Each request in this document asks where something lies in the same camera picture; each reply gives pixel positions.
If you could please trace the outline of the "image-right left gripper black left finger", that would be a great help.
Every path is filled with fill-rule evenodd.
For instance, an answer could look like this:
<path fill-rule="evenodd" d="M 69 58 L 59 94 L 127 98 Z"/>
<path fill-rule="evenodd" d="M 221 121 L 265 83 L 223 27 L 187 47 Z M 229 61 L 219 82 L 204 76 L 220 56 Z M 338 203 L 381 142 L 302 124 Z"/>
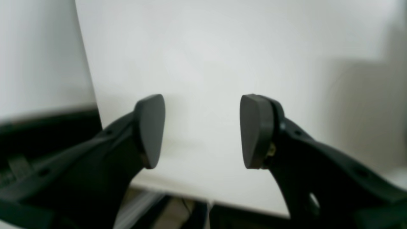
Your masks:
<path fill-rule="evenodd" d="M 157 166 L 164 96 L 139 100 L 95 137 L 50 157 L 5 158 L 1 221 L 25 229 L 112 229 L 131 180 Z"/>

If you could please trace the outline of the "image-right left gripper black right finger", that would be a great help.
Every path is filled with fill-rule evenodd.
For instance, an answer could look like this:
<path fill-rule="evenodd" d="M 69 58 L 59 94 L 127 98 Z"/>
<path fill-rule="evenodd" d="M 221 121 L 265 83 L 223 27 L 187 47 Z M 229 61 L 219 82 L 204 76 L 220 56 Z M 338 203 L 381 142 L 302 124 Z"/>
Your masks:
<path fill-rule="evenodd" d="M 288 119 L 281 104 L 240 99 L 240 136 L 247 169 L 268 170 L 289 211 L 307 229 L 405 229 L 406 191 Z"/>

